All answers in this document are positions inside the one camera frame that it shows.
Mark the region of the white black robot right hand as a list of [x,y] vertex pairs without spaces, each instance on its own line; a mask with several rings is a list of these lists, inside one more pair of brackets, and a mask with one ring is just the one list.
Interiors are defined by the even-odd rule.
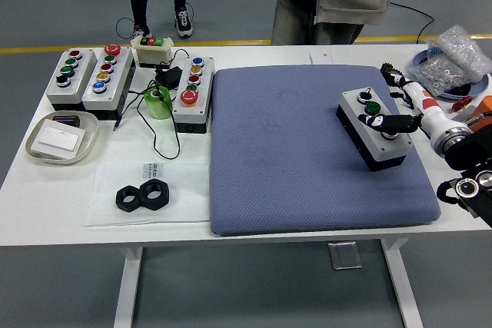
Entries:
[[401,87],[406,98],[417,112],[416,115],[384,115],[370,116],[360,114],[357,118],[363,124],[378,132],[387,134],[412,133],[421,128],[430,139],[435,151],[444,146],[444,141],[454,133],[468,135],[470,129],[464,123],[450,119],[419,83],[405,82]]

